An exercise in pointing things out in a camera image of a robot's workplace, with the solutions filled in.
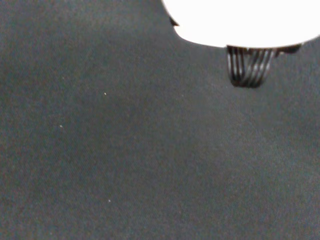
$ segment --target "dark gray fabric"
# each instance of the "dark gray fabric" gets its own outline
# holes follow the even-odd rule
[[[234,88],[160,1],[35,2],[0,2],[0,239],[320,238],[319,39]]]

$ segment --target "gray carpet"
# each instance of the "gray carpet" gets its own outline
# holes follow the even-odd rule
[[[0,239],[320,239],[320,39],[234,88],[160,1],[35,2],[0,2]]]

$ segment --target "white overexposed object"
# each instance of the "white overexposed object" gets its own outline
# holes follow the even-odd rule
[[[207,46],[281,48],[320,36],[318,0],[162,0],[183,39]]]

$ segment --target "gray surface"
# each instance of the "gray surface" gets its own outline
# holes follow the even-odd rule
[[[0,239],[319,239],[320,40],[234,88],[150,2],[0,2]]]

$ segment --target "white object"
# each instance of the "white object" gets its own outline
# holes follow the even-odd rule
[[[183,39],[207,46],[281,48],[320,36],[318,0],[162,0]]]

